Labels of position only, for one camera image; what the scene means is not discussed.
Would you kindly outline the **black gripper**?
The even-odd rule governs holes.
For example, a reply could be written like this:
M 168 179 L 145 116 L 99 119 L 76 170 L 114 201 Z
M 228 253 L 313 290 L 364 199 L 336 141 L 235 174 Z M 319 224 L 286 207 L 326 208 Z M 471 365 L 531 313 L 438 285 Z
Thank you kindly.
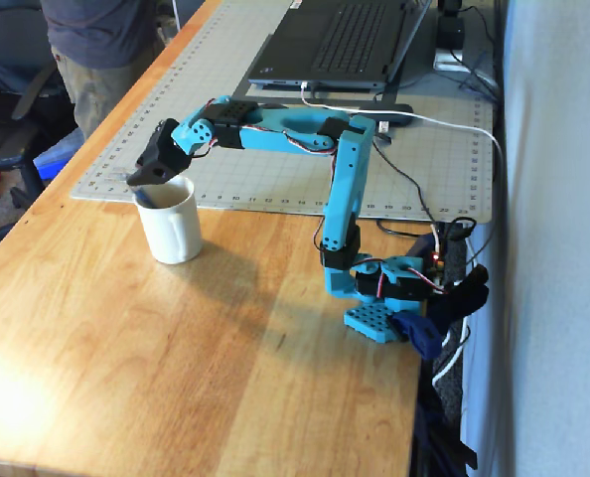
M 186 154 L 172 138 L 179 125 L 173 118 L 160 122 L 136 160 L 135 172 L 126 179 L 129 187 L 162 185 L 189 168 L 192 156 Z

